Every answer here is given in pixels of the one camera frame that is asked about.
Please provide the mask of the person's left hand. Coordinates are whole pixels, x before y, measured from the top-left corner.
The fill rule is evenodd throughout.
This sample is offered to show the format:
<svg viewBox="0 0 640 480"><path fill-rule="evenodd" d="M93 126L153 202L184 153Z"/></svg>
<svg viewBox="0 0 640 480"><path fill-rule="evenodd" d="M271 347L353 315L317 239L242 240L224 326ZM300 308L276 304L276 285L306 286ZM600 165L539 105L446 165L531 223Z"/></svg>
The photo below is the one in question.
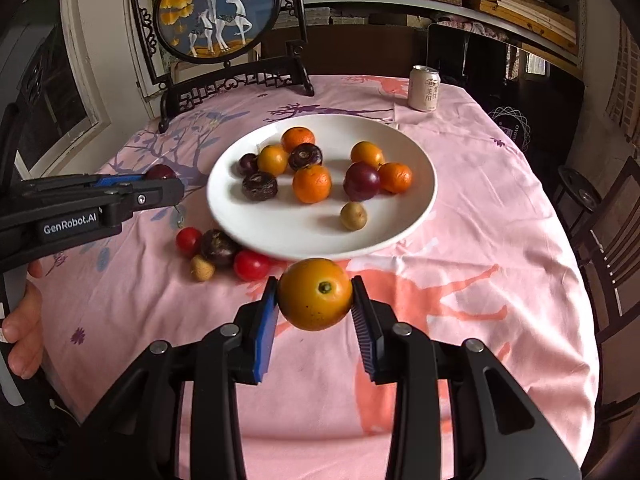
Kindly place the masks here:
<svg viewBox="0 0 640 480"><path fill-rule="evenodd" d="M44 353L42 326L42 295L31 281L16 309L3 321L2 333L14 344L8 362L11 372L22 379L30 379L42 363Z"/></svg>

